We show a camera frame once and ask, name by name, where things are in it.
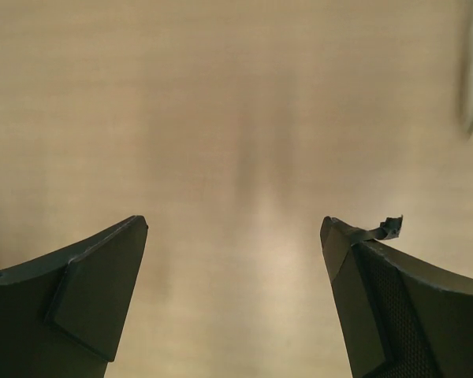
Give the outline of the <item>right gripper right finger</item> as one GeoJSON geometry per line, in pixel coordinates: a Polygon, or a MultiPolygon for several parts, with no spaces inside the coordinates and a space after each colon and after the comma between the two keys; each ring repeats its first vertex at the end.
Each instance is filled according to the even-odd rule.
{"type": "Polygon", "coordinates": [[[372,230],[326,217],[320,229],[354,377],[473,377],[473,279],[387,245],[401,217],[372,230]]]}

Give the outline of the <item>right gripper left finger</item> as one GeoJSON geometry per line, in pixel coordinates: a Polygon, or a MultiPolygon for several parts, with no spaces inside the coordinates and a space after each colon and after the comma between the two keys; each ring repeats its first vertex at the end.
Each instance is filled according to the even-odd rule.
{"type": "Polygon", "coordinates": [[[147,240],[132,216],[0,270],[0,377],[103,377],[116,358],[147,240]]]}

